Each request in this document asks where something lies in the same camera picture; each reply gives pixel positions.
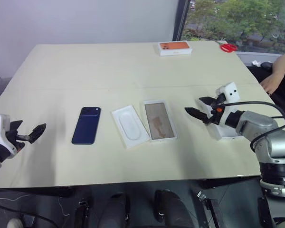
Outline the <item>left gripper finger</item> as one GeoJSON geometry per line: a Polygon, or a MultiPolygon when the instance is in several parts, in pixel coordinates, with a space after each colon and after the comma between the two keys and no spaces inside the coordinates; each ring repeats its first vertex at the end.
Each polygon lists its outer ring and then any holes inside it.
{"type": "Polygon", "coordinates": [[[10,134],[14,134],[17,135],[18,134],[18,128],[20,127],[20,125],[22,124],[22,120],[18,120],[18,121],[13,121],[10,123],[10,130],[9,133],[10,134]]]}
{"type": "Polygon", "coordinates": [[[40,125],[36,126],[32,130],[31,134],[28,135],[29,136],[28,137],[28,142],[31,143],[31,144],[34,143],[43,134],[43,132],[46,129],[46,126],[47,126],[46,123],[43,123],[43,124],[40,124],[40,125]]]}

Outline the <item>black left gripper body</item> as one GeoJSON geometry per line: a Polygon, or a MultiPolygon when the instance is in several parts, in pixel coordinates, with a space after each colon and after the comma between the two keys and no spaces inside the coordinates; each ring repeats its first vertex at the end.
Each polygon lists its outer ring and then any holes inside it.
{"type": "Polygon", "coordinates": [[[21,135],[18,134],[17,130],[9,130],[5,133],[5,137],[7,141],[5,142],[5,147],[8,149],[10,153],[18,153],[20,152],[24,146],[24,142],[30,141],[29,135],[21,135]]]}

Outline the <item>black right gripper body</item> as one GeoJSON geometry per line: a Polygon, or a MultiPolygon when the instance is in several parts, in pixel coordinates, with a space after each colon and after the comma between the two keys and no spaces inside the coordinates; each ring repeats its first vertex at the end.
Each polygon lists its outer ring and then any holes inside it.
{"type": "Polygon", "coordinates": [[[212,116],[210,117],[210,122],[216,125],[219,125],[220,120],[224,114],[225,111],[225,104],[226,97],[223,93],[219,94],[216,98],[217,105],[216,106],[210,106],[212,110],[210,111],[212,116]]]}

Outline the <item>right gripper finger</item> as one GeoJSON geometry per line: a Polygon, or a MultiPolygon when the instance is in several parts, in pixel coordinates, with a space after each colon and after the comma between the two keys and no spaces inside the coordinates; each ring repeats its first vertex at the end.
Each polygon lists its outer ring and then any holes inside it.
{"type": "Polygon", "coordinates": [[[185,107],[185,111],[192,117],[201,120],[203,123],[208,122],[208,116],[207,114],[201,112],[200,110],[193,108],[193,107],[185,107]]]}
{"type": "Polygon", "coordinates": [[[203,102],[204,104],[209,105],[209,106],[216,106],[217,105],[217,100],[216,100],[216,98],[213,98],[213,97],[209,97],[209,96],[200,97],[199,100],[201,102],[203,102]]]}

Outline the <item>person's bare hand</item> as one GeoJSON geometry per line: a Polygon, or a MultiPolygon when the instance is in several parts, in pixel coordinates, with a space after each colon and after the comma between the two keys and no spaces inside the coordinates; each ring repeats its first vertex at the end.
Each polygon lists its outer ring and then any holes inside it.
{"type": "Polygon", "coordinates": [[[273,92],[276,91],[276,89],[279,86],[279,79],[275,75],[270,75],[267,78],[265,78],[260,85],[262,88],[271,95],[273,92]]]}

